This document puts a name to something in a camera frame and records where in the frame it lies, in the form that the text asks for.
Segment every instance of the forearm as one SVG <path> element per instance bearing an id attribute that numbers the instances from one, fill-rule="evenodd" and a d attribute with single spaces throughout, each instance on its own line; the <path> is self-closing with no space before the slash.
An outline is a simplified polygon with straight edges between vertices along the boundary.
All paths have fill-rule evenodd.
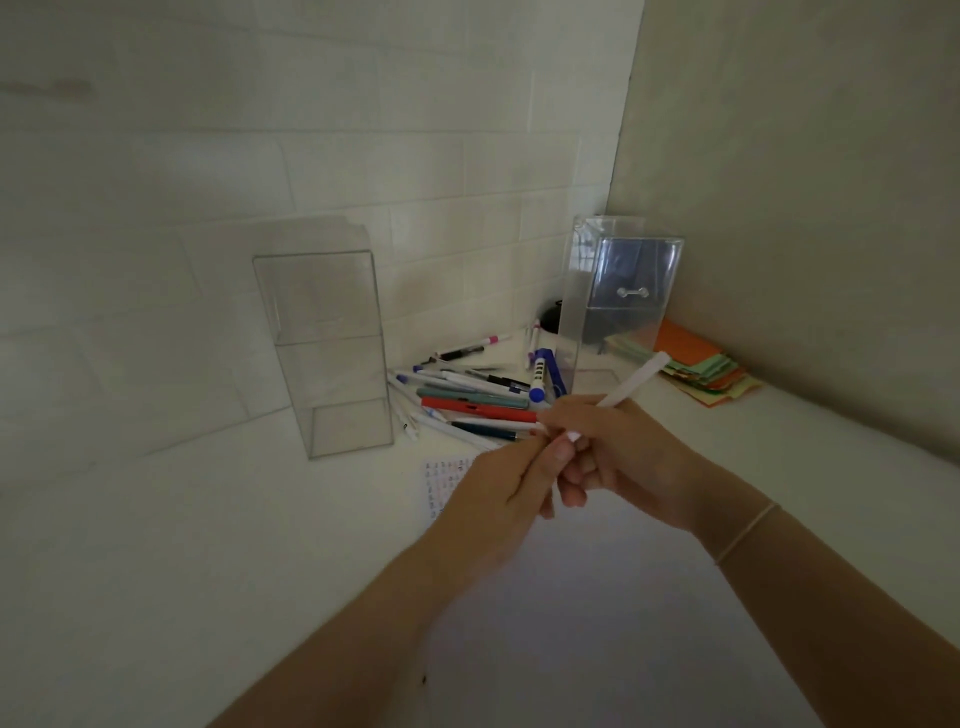
<path id="1" fill-rule="evenodd" d="M 211 728 L 363 726 L 453 594 L 419 544 L 237 699 Z"/>
<path id="2" fill-rule="evenodd" d="M 719 468 L 708 486 L 694 535 L 716 558 L 769 501 Z M 960 724 L 960 652 L 789 514 L 721 569 L 826 725 Z"/>

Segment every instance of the black round object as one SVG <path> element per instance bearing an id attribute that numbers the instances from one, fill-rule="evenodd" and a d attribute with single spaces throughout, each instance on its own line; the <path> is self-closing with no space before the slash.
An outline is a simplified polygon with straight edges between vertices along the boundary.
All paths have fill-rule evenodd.
<path id="1" fill-rule="evenodd" d="M 560 328 L 560 307 L 563 304 L 563 301 L 556 301 L 552 306 L 543 311 L 543 315 L 540 316 L 540 325 L 544 331 L 557 333 L 557 329 Z"/>

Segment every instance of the bracelet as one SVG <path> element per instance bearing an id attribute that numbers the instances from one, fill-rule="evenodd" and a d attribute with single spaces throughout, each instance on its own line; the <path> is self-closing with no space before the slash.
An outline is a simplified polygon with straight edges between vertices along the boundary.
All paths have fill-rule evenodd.
<path id="1" fill-rule="evenodd" d="M 750 532 L 751 532 L 752 530 L 754 530 L 754 529 L 757 527 L 757 525 L 758 525 L 761 521 L 763 521 L 763 519 L 765 519 L 765 518 L 766 518 L 767 516 L 769 516 L 771 513 L 773 513 L 774 511 L 776 511 L 778 508 L 780 508 L 780 506 L 779 506 L 777 503 L 771 502 L 771 503 L 767 504 L 767 507 L 764 508 L 762 511 L 760 511 L 759 515 L 758 515 L 755 519 L 753 519 L 752 521 L 750 521 L 750 522 L 747 524 L 747 527 L 746 527 L 746 528 L 744 528 L 742 531 L 740 531 L 740 533 L 737 535 L 737 537 L 731 541 L 730 545 L 727 546 L 726 548 L 724 548 L 724 549 L 720 552 L 720 555 L 717 556 L 716 561 L 714 561 L 713 564 L 714 564 L 715 566 L 720 566 L 720 562 L 722 562 L 724 559 L 726 559 L 728 556 L 730 556 L 731 552 L 732 552 L 735 548 L 737 548 L 738 546 L 740 546 L 740 542 L 743 541 L 745 538 L 747 538 L 747 536 L 750 535 Z"/>

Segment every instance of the clear drawer handle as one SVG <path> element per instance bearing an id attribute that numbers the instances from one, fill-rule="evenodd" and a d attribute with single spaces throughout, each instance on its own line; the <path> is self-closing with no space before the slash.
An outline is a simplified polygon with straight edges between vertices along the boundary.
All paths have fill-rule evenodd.
<path id="1" fill-rule="evenodd" d="M 638 288 L 636 291 L 631 291 L 627 288 L 620 287 L 616 289 L 616 295 L 621 299 L 625 299 L 627 296 L 640 296 L 642 299 L 645 299 L 650 295 L 650 291 L 646 288 Z"/>

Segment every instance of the white brick wall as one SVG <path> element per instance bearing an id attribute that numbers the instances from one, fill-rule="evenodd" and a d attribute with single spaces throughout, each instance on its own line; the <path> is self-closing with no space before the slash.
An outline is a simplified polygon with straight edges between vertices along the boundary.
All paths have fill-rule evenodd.
<path id="1" fill-rule="evenodd" d="M 250 258 L 317 250 L 303 215 L 366 227 L 391 363 L 528 321 L 606 202 L 641 12 L 6 0 L 0 486 L 286 406 Z"/>

